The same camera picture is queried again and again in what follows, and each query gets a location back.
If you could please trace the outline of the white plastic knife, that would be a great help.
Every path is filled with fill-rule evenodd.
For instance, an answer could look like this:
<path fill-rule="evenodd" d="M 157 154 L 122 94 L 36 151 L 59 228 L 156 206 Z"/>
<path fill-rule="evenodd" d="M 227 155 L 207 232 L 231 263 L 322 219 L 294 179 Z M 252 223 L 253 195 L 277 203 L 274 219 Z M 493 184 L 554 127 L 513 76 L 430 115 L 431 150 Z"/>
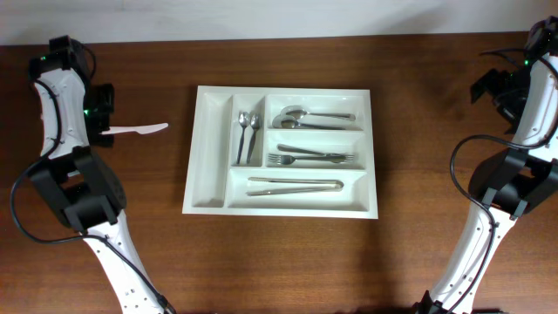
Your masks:
<path fill-rule="evenodd" d="M 168 123 L 159 123 L 145 126 L 110 126 L 107 131 L 103 131 L 103 135 L 114 135 L 119 133 L 138 133 L 149 134 L 156 133 L 169 127 Z"/>

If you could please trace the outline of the small silver teaspoon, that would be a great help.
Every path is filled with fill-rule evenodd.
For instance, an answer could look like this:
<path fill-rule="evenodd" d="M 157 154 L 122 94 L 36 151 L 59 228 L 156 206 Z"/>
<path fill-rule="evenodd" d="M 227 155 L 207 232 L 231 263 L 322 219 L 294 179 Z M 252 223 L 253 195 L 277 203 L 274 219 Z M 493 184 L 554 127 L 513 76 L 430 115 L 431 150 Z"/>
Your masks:
<path fill-rule="evenodd" d="M 251 134 L 250 142 L 249 142 L 249 145 L 248 145 L 248 154 L 247 154 L 247 159 L 246 159 L 246 162 L 248 164 L 251 162 L 252 155 L 253 155 L 253 152 L 254 152 L 257 132 L 260 130 L 260 128 L 262 126 L 262 119 L 261 119 L 261 115 L 259 113 L 254 113 L 252 115 L 251 121 L 250 121 L 250 126 L 252 128 L 252 134 Z"/>
<path fill-rule="evenodd" d="M 239 139 L 239 146 L 238 146 L 238 151 L 237 151 L 237 156 L 236 156 L 236 160 L 235 160 L 235 164 L 239 165 L 241 162 L 241 158 L 242 158 L 242 150 L 243 150 L 243 146 L 244 146 L 244 138 L 245 138 L 245 131 L 246 128 L 248 127 L 250 122 L 250 115 L 248 112 L 240 112 L 239 113 L 239 117 L 238 117 L 238 123 L 239 126 L 241 127 L 241 136 Z"/>

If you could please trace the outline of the large silver spoon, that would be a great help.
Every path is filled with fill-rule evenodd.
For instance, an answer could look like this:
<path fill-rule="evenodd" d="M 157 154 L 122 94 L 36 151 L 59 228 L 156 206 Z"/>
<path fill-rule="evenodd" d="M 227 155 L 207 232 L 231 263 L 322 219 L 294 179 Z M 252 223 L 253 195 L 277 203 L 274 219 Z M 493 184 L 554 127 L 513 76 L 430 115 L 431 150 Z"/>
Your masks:
<path fill-rule="evenodd" d="M 308 115 L 333 118 L 333 119 L 344 119 L 348 121 L 355 121 L 356 116 L 352 113 L 311 113 L 305 110 L 302 106 L 286 106 L 281 110 L 281 115 L 289 115 L 296 119 L 301 119 Z"/>
<path fill-rule="evenodd" d="M 343 130 L 343 127 L 339 126 L 320 126 L 314 124 L 305 124 L 299 122 L 292 116 L 280 115 L 276 116 L 272 121 L 272 126 L 275 128 L 285 128 L 285 129 L 296 129 L 296 128 L 309 128 L 309 129 L 319 129 L 319 130 Z"/>

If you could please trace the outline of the silver fork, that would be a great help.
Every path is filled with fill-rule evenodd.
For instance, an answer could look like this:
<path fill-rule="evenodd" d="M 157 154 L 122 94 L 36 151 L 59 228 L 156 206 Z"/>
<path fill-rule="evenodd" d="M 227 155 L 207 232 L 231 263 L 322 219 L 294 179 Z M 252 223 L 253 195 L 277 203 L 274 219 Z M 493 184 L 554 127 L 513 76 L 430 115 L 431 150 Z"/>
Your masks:
<path fill-rule="evenodd" d="M 355 157 L 353 155 L 343 154 L 324 154 L 312 156 L 294 156 L 288 154 L 269 154 L 267 161 L 280 165 L 291 165 L 296 161 L 325 161 L 334 164 L 353 162 Z"/>
<path fill-rule="evenodd" d="M 283 144 L 278 144 L 278 145 L 276 146 L 276 148 L 277 148 L 279 151 L 282 151 L 282 152 L 289 152 L 289 153 L 301 153 L 301 154 L 313 154 L 313 155 L 327 155 L 327 154 L 331 154 L 331 155 L 338 155 L 338 156 L 344 156 L 344 157 L 354 157 L 354 155 L 351 155 L 351 154 L 322 153 L 322 152 L 318 152 L 318 151 L 303 149 L 303 148 L 299 148 L 299 147 L 292 147 L 292 146 L 287 146 L 287 145 L 283 145 Z"/>

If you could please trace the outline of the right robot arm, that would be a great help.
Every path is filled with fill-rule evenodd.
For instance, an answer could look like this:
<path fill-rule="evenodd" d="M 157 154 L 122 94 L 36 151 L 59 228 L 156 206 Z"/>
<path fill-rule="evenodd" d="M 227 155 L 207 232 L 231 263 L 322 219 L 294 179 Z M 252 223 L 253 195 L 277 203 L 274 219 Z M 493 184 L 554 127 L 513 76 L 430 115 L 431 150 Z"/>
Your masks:
<path fill-rule="evenodd" d="M 482 277 L 502 239 L 557 191 L 557 18 L 533 25 L 513 72 L 492 69 L 470 87 L 471 101 L 491 96 L 511 140 L 476 134 L 504 150 L 483 160 L 466 188 L 466 226 L 446 273 L 412 306 L 414 313 L 472 313 Z"/>

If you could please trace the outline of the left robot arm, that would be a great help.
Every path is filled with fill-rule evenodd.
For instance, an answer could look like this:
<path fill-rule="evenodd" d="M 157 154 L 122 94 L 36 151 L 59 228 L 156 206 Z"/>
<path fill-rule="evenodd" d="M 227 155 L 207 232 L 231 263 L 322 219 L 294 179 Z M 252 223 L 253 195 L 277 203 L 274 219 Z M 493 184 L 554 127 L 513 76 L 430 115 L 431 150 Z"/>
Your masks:
<path fill-rule="evenodd" d="M 29 77 L 41 102 L 40 157 L 24 176 L 58 221 L 85 242 L 107 276 L 124 313 L 172 313 L 133 245 L 126 194 L 94 151 L 111 147 L 112 84 L 93 85 L 93 52 L 68 36 L 52 38 L 47 54 L 31 59 Z"/>

